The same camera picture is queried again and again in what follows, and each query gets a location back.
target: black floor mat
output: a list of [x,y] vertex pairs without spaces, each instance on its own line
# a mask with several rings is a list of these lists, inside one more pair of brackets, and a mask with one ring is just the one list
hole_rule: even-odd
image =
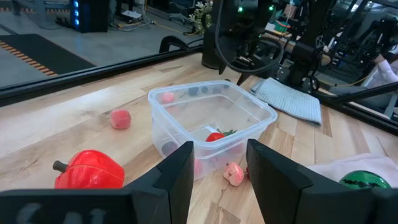
[[95,67],[92,63],[37,34],[0,35],[0,41],[59,75]]

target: green toy fruit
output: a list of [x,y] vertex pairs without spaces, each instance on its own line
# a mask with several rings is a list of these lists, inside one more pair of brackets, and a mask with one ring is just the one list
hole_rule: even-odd
[[346,174],[339,183],[354,190],[380,187],[390,189],[391,186],[381,176],[365,170],[352,171]]

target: person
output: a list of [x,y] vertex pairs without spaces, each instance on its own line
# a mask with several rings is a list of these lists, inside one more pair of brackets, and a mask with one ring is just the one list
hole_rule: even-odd
[[[374,59],[374,63],[376,66],[370,73],[370,75],[373,76],[373,79],[367,86],[334,86],[330,88],[330,92],[336,95],[356,93],[370,88],[398,82],[398,54],[391,56],[389,61],[379,54]],[[355,102],[376,111],[384,111],[387,108],[390,99],[391,94],[381,94],[357,100]]]

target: concrete floor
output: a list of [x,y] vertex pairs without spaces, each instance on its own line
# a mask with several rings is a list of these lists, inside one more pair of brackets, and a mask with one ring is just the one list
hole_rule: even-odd
[[[49,21],[55,20],[55,15],[53,14],[47,14],[47,17]],[[182,32],[190,31],[186,27],[149,13],[147,13],[147,17],[161,25]],[[182,35],[178,32],[151,24],[140,27],[134,32],[109,30],[106,33],[81,34],[64,27],[59,27],[56,30],[45,30],[32,22],[26,14],[22,13],[21,16],[14,16],[12,12],[0,12],[0,22],[18,34],[39,34],[97,66],[111,65],[157,54],[160,41],[168,35],[175,35],[186,42],[201,37],[199,35]],[[0,28],[0,35],[9,35],[9,33]],[[28,66],[28,64],[9,52],[3,49],[0,50],[0,87],[46,78],[43,73]]]

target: gray cloth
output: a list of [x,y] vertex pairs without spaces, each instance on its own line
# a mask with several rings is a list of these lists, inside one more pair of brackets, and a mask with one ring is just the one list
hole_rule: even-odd
[[[345,93],[356,93],[363,90],[367,90],[367,88],[365,86],[347,86],[347,87],[334,86],[331,87],[329,91],[336,95],[342,95]],[[390,100],[391,100],[391,95],[381,94],[378,96],[372,96],[369,98],[356,100],[354,102],[359,103],[368,108],[371,108],[372,110],[384,111],[384,109],[387,108]]]

